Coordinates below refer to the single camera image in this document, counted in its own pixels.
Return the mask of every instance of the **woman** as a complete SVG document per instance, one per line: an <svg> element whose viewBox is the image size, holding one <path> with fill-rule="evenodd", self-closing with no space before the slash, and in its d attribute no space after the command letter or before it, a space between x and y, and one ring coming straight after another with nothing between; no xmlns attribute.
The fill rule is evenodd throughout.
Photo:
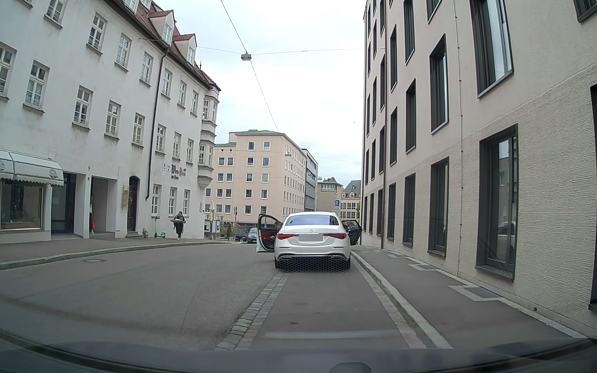
<svg viewBox="0 0 597 373"><path fill-rule="evenodd" d="M178 215L174 217L174 220L183 220L184 222L186 221L186 219L183 217L183 212L179 211ZM178 238L177 240L181 239L181 233L183 233L183 225L185 223L174 223L174 229L177 231L178 234Z"/></svg>

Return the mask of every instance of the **arched door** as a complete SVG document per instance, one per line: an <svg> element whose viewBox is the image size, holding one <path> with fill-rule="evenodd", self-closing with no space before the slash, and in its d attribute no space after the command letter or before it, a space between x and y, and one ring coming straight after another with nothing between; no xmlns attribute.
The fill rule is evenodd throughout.
<svg viewBox="0 0 597 373"><path fill-rule="evenodd" d="M128 232L136 232L137 230L137 189L139 186L139 179L131 176L128 179Z"/></svg>

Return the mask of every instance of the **white car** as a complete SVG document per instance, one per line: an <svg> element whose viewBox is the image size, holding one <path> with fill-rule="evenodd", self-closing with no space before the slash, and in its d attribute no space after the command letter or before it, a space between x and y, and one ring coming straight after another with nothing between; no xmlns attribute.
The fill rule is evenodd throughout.
<svg viewBox="0 0 597 373"><path fill-rule="evenodd" d="M350 245L356 245L361 226L356 220L340 220L333 212L297 212L284 223L270 215L257 221L257 252L273 252L276 268L304 258L322 258L348 269Z"/></svg>

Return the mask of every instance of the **electric scooter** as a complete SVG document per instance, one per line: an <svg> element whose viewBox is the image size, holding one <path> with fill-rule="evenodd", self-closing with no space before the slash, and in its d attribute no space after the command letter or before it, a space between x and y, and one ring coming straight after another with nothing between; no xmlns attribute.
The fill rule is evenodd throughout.
<svg viewBox="0 0 597 373"><path fill-rule="evenodd" d="M155 220L153 222L153 237L154 238L165 238L165 232L161 232L160 234L158 234L158 219L160 219L160 216L152 216L152 218Z"/></svg>

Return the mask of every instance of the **rear window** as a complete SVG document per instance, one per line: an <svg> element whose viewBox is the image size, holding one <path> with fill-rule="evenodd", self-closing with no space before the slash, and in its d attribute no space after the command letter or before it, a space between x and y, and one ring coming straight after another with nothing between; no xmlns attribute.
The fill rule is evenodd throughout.
<svg viewBox="0 0 597 373"><path fill-rule="evenodd" d="M296 215L287 220L288 226L336 226L338 219L332 215Z"/></svg>

